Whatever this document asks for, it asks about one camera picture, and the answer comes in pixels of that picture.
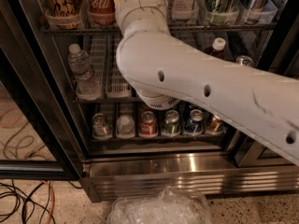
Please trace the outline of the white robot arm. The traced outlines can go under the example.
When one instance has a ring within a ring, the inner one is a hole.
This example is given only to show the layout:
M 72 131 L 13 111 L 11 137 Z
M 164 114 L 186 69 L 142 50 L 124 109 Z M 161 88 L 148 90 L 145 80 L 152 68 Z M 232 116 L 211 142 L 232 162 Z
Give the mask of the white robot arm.
M 299 165 L 299 81 L 213 58 L 171 36 L 164 0 L 114 0 L 116 62 L 148 106 L 199 105 Z

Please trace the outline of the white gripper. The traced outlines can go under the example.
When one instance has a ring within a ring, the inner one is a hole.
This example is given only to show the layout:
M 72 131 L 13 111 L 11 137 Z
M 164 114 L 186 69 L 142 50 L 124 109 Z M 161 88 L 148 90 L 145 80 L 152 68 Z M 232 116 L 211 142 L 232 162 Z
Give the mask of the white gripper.
M 137 32 L 168 33 L 164 0 L 113 0 L 123 36 Z

